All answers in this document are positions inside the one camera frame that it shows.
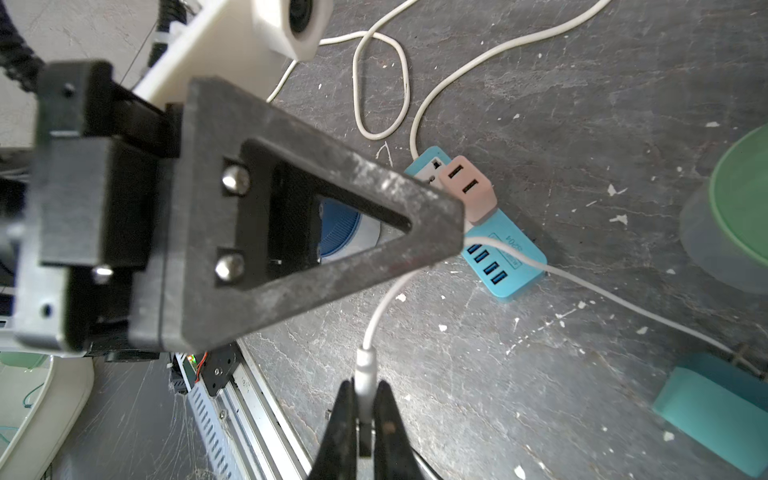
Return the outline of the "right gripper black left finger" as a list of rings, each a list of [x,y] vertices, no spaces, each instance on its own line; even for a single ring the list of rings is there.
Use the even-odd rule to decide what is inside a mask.
[[[354,383],[344,380],[339,387],[308,480],[357,478],[357,427],[357,396]]]

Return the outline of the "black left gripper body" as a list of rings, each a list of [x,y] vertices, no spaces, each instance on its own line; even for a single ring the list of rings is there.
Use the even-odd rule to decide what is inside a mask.
[[[133,277],[149,261],[172,115],[113,80],[102,60],[38,78],[11,318],[15,350],[83,354],[127,333]]]

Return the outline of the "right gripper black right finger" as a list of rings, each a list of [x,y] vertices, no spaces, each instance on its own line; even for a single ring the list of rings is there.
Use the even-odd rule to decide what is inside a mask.
[[[423,480],[391,386],[378,385],[373,406],[375,427],[374,479]]]

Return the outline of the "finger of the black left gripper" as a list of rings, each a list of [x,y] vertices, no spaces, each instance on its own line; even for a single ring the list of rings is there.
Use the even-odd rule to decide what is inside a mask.
[[[400,231],[319,259],[323,201]],[[180,153],[159,173],[150,261],[134,279],[131,345],[212,350],[458,254],[460,200],[369,160],[215,77],[189,85]]]

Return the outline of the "teal power strip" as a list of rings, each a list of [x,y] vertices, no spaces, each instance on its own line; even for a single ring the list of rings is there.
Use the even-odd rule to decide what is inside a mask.
[[[460,167],[461,157],[450,159],[438,146],[429,147],[405,170],[407,175],[443,189],[439,174],[450,167]],[[544,253],[523,231],[498,207],[490,212],[478,225],[465,223],[466,237],[488,237],[502,241],[515,248],[529,259],[547,264]],[[492,246],[473,244],[466,247],[462,257],[472,268],[489,292],[501,301],[511,301],[527,287],[532,286],[544,272],[524,264],[507,252]]]

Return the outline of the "pink USB charger adapter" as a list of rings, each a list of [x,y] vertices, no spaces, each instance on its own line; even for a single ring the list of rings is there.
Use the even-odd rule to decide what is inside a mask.
[[[470,224],[482,223],[497,209],[491,181],[467,157],[455,157],[437,178],[447,193],[463,202],[465,220]]]

